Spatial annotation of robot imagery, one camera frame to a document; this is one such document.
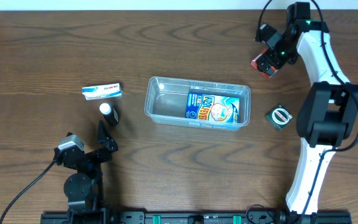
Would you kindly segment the red small box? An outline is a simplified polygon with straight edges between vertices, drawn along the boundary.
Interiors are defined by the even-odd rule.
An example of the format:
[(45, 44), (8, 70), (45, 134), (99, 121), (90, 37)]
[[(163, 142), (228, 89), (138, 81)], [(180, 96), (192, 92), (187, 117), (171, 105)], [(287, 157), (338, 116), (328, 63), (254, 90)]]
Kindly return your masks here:
[(269, 53), (269, 49), (263, 49), (263, 51), (250, 62), (250, 64), (268, 80), (278, 71), (278, 68), (269, 59)]

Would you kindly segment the green Zam-Buk box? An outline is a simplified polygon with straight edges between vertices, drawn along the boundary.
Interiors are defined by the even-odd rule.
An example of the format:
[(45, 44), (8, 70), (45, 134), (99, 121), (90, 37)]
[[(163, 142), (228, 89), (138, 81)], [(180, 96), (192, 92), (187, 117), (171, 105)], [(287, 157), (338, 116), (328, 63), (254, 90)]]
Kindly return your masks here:
[(281, 104), (272, 109), (265, 119), (277, 130), (282, 130), (293, 120), (293, 115)]

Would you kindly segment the blue Kool Fever box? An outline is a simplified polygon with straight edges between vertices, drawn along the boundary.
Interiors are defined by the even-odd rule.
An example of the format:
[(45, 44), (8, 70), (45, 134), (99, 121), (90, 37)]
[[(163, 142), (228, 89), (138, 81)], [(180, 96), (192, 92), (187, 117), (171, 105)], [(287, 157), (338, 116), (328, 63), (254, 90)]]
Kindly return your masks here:
[(240, 99), (231, 96), (189, 92), (185, 118), (219, 123), (238, 123)]

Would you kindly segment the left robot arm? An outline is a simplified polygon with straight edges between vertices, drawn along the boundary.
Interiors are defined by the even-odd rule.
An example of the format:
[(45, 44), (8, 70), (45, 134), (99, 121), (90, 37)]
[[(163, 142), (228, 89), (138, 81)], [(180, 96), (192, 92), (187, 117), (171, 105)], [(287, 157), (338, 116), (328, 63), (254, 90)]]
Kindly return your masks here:
[(58, 166), (76, 170), (64, 183), (69, 210), (75, 213), (90, 212), (104, 204), (103, 172), (101, 164), (112, 159), (118, 150), (103, 121), (98, 123), (97, 150), (85, 153), (85, 144), (73, 133), (68, 133), (54, 149), (54, 161)]

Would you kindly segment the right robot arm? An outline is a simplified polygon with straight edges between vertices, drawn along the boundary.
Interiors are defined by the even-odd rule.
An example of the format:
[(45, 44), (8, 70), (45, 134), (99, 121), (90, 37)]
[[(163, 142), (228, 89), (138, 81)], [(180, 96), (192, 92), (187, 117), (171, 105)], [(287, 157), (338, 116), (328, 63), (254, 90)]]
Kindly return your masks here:
[(285, 64), (302, 58), (311, 88), (296, 120), (301, 153), (295, 179), (286, 196), (290, 213), (312, 216), (330, 160), (358, 142), (358, 85), (342, 72), (331, 48), (323, 18), (311, 18), (310, 2), (287, 7), (286, 30), (279, 33), (258, 24), (255, 41), (267, 48), (251, 61), (264, 77), (271, 78)]

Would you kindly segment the clear plastic container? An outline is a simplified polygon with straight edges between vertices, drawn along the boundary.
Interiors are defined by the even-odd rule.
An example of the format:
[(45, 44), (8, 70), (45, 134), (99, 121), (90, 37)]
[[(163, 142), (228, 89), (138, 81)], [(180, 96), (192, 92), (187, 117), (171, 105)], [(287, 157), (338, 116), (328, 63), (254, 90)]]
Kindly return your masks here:
[[(189, 92), (231, 96), (240, 99), (239, 122), (219, 123), (185, 118)], [(145, 114), (155, 123), (237, 131), (250, 121), (250, 88), (245, 85), (152, 77), (145, 100)]]

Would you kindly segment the dark bottle white cap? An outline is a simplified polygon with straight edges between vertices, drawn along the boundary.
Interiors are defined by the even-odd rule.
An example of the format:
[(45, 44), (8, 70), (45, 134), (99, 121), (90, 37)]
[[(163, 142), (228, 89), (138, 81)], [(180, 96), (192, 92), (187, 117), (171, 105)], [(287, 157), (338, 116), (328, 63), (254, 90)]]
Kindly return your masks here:
[(117, 113), (117, 111), (108, 103), (102, 103), (99, 106), (99, 110), (102, 113), (102, 115), (104, 116), (106, 122), (110, 125), (110, 126), (116, 126), (119, 123), (119, 115)]

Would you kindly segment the white blue medicine box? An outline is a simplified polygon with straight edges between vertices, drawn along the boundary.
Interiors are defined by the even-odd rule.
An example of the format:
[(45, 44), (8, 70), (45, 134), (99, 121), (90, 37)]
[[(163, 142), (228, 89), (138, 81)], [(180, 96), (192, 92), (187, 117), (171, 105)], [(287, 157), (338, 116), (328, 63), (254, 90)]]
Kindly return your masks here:
[(105, 98), (121, 97), (123, 91), (119, 83), (87, 86), (82, 88), (86, 100), (101, 100)]

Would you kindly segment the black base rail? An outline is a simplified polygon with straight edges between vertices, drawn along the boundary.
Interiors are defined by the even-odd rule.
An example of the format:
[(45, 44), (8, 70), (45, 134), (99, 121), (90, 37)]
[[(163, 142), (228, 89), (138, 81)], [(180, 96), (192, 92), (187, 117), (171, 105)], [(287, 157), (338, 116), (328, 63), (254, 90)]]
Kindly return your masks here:
[(44, 213), (41, 224), (59, 223), (121, 223), (121, 224), (246, 224), (246, 223), (309, 223), (352, 224), (349, 212), (319, 212), (300, 217), (283, 211), (253, 209), (245, 213), (145, 213), (122, 212), (108, 217), (106, 213), (69, 215), (67, 213)]

